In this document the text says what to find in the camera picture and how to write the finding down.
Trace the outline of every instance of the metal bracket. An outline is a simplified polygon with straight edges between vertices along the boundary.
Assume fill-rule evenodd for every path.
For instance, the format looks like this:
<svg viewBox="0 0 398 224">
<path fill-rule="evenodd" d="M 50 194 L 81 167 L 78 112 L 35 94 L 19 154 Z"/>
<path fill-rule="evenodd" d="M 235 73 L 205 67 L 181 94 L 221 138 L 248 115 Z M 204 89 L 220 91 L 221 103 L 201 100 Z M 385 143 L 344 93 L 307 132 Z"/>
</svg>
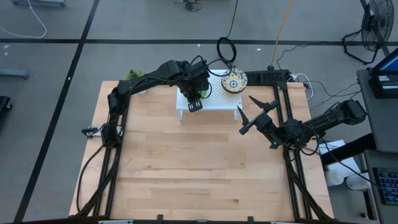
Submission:
<svg viewBox="0 0 398 224">
<path fill-rule="evenodd" d="M 207 224 L 207 220 L 197 220 L 197 224 Z"/>
<path fill-rule="evenodd" d="M 254 224 L 254 218 L 248 217 L 248 224 Z"/>
<path fill-rule="evenodd" d="M 163 215 L 157 215 L 156 224 L 162 224 L 162 223 L 163 223 Z"/>
<path fill-rule="evenodd" d="M 82 129 L 81 132 L 87 137 L 87 138 L 92 138 L 93 136 L 101 136 L 101 130 L 102 127 L 96 127 L 96 126 L 89 126 L 85 129 Z M 119 133 L 120 136 L 123 135 L 123 127 L 122 126 L 117 126 L 116 127 L 117 132 Z"/>
<path fill-rule="evenodd" d="M 109 221 L 99 221 L 98 224 L 132 224 L 134 220 L 109 220 Z"/>
</svg>

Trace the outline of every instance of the yellow cable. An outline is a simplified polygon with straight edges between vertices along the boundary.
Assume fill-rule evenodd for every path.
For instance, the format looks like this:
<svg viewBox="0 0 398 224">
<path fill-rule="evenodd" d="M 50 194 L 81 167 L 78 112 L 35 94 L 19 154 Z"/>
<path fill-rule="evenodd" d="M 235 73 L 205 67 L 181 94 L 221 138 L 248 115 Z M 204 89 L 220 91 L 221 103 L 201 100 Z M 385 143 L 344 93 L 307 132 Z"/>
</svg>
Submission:
<svg viewBox="0 0 398 224">
<path fill-rule="evenodd" d="M 276 38 L 275 48 L 274 48 L 274 54 L 273 54 L 273 56 L 272 56 L 272 61 L 271 61 L 271 66 L 274 66 L 274 59 L 275 59 L 275 55 L 276 55 L 276 49 L 278 48 L 278 42 L 279 42 L 280 34 L 282 33 L 282 29 L 284 28 L 284 25 L 285 25 L 285 23 L 286 23 L 286 20 L 287 20 L 289 14 L 290 14 L 290 12 L 291 12 L 291 10 L 292 10 L 292 8 L 293 8 L 293 2 L 294 2 L 294 0 L 290 0 L 289 8 L 288 8 L 288 10 L 287 10 L 287 12 L 286 12 L 286 14 L 285 14 L 284 21 L 282 22 L 282 25 L 281 25 L 280 28 L 279 28 L 278 38 Z"/>
</svg>

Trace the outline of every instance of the electric fan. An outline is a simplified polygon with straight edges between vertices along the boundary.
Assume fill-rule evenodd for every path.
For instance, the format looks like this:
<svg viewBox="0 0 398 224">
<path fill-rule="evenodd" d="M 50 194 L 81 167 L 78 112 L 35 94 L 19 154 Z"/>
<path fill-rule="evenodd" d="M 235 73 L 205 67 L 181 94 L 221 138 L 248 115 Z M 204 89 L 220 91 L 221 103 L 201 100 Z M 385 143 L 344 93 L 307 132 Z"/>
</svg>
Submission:
<svg viewBox="0 0 398 224">
<path fill-rule="evenodd" d="M 367 65 L 373 63 L 377 52 L 387 43 L 390 37 L 394 23 L 394 6 L 391 0 L 371 0 L 364 10 L 361 29 L 345 35 L 343 37 L 343 46 L 344 53 Z M 364 48 L 374 52 L 371 62 L 365 62 L 347 51 L 346 38 L 354 35 L 351 39 L 353 40 L 359 33 L 361 33 Z"/>
</svg>

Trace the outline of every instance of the coiled black cable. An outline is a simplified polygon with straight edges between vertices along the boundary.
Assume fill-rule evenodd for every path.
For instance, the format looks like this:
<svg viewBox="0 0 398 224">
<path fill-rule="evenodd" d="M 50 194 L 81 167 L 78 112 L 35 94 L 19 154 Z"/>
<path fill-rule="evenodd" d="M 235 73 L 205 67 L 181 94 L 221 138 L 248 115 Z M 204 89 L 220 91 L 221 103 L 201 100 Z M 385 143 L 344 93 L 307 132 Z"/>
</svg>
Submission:
<svg viewBox="0 0 398 224">
<path fill-rule="evenodd" d="M 224 61 L 224 62 L 225 62 L 225 61 L 228 61 L 229 63 L 233 63 L 233 62 L 235 61 L 235 59 L 236 59 L 236 47 L 235 47 L 235 45 L 232 43 L 232 41 L 230 41 L 230 40 L 228 39 L 228 37 L 231 35 L 231 32 L 232 32 L 232 27 L 233 27 L 234 21 L 235 21 L 236 8 L 238 7 L 238 2 L 239 2 L 239 0 L 236 0 L 235 10 L 234 10 L 234 16 L 232 17 L 232 23 L 231 23 L 231 27 L 229 28 L 228 35 L 227 35 L 226 37 L 220 37 L 220 38 L 217 40 L 217 53 L 218 53 L 218 56 L 220 57 L 220 59 L 222 59 L 222 61 Z M 221 54 L 220 44 L 221 44 L 222 41 L 227 42 L 227 43 L 229 44 L 229 46 L 231 46 L 232 53 L 233 53 L 233 56 L 232 56 L 232 59 L 231 59 L 231 60 L 226 59 L 226 58 Z"/>
<path fill-rule="evenodd" d="M 183 2 L 175 2 L 176 6 L 180 6 L 181 8 L 186 9 L 189 12 L 198 12 L 202 9 L 202 5 L 198 2 L 198 0 L 184 0 Z"/>
</svg>

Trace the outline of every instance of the white paper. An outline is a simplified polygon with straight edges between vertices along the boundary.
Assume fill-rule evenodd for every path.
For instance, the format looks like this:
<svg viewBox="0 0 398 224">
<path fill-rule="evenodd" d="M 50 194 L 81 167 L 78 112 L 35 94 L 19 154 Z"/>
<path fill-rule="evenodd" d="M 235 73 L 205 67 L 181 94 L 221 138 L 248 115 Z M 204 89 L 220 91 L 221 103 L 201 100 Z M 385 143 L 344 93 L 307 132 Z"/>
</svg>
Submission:
<svg viewBox="0 0 398 224">
<path fill-rule="evenodd" d="M 334 141 L 334 142 L 328 142 L 328 147 L 329 150 L 331 151 L 331 153 L 333 153 L 334 148 L 336 147 L 340 147 L 340 146 L 344 146 L 345 142 L 343 140 L 338 140 L 338 141 Z M 319 145 L 319 153 L 320 154 L 324 154 L 328 152 L 328 149 L 325 147 L 325 144 L 320 144 Z M 355 160 L 351 157 L 348 159 L 344 159 L 342 160 L 342 163 L 344 165 L 347 165 L 348 167 L 350 167 L 351 169 L 355 170 L 358 173 L 361 173 L 361 171 L 359 170 L 358 165 L 356 165 Z M 351 175 L 355 175 L 353 173 L 353 171 L 349 170 L 347 167 L 341 165 L 340 163 L 336 162 L 334 164 L 328 165 L 328 169 L 334 169 L 334 170 L 338 170 L 341 174 L 341 176 L 343 177 L 348 177 Z"/>
</svg>

